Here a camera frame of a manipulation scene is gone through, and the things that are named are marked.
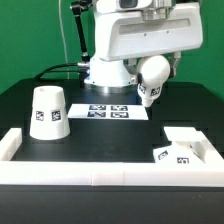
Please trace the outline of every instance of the green wall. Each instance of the green wall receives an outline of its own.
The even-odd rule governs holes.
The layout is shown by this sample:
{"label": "green wall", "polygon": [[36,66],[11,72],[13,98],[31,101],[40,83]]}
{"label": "green wall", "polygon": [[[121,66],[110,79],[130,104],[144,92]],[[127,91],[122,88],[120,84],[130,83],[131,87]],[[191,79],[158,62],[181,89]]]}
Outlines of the green wall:
{"label": "green wall", "polygon": [[[62,0],[69,62],[80,60],[70,2]],[[199,50],[183,52],[173,81],[201,83],[224,99],[223,0],[204,0],[201,9],[204,43]],[[94,20],[83,16],[87,46],[94,53]],[[65,62],[57,0],[1,0],[0,93],[23,78],[34,77],[47,67]]]}

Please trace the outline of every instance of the white paper cup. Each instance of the white paper cup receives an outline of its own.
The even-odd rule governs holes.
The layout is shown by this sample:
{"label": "white paper cup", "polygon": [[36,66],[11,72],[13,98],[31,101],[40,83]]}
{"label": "white paper cup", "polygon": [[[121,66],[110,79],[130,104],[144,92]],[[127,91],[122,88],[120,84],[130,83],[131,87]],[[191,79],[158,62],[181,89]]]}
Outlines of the white paper cup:
{"label": "white paper cup", "polygon": [[35,88],[30,136],[40,140],[54,140],[64,138],[69,133],[63,89],[58,86]]}

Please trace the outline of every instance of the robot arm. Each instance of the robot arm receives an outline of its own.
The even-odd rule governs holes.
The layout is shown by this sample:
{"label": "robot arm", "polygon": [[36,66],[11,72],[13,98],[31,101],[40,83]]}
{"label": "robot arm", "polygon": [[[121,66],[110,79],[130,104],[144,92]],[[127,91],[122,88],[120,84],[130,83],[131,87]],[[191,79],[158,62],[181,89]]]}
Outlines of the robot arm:
{"label": "robot arm", "polygon": [[[199,3],[94,0],[93,11],[96,52],[90,60],[86,86],[122,92],[138,84],[146,107],[159,97],[168,77],[175,76],[181,51],[199,48],[203,41]],[[173,55],[172,60],[168,62],[162,54]],[[138,66],[125,63],[137,58],[142,58]],[[129,64],[136,68],[135,72],[127,69]]]}

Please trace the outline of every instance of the black table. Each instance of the black table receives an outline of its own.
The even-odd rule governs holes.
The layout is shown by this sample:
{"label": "black table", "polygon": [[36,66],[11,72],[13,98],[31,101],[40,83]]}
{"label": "black table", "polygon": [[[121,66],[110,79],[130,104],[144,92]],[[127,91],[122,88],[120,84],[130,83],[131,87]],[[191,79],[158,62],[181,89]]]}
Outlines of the black table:
{"label": "black table", "polygon": [[[78,80],[21,80],[0,96],[0,136],[23,131],[15,161],[153,162],[168,142],[163,127],[195,127],[224,157],[224,103],[202,85],[168,82],[147,110],[148,121],[70,120],[71,133],[54,141],[29,136],[33,88],[64,88],[72,103],[140,104],[135,92],[101,94]],[[223,188],[0,186],[2,223],[223,223]]]}

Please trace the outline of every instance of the white paper sheet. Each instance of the white paper sheet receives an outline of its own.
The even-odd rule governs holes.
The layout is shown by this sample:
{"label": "white paper sheet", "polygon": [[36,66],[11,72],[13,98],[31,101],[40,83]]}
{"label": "white paper sheet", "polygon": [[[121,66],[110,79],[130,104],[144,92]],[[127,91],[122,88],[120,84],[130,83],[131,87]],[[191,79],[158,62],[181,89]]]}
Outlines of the white paper sheet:
{"label": "white paper sheet", "polygon": [[143,106],[106,104],[72,104],[68,118],[148,120]]}

